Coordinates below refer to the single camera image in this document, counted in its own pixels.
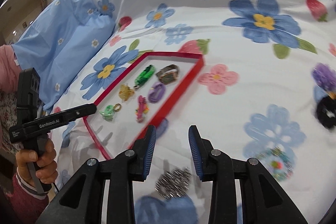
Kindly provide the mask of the left hand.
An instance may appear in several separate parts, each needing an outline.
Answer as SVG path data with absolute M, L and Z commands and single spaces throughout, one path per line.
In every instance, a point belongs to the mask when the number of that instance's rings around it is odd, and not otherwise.
M 45 152 L 40 157 L 38 157 L 38 154 L 33 150 L 21 149 L 15 155 L 17 173 L 27 184 L 35 187 L 34 180 L 30 174 L 27 164 L 29 162 L 36 162 L 40 169 L 36 171 L 35 176 L 44 184 L 52 184 L 58 177 L 55 158 L 56 151 L 54 149 L 54 143 L 51 139 L 47 139 Z

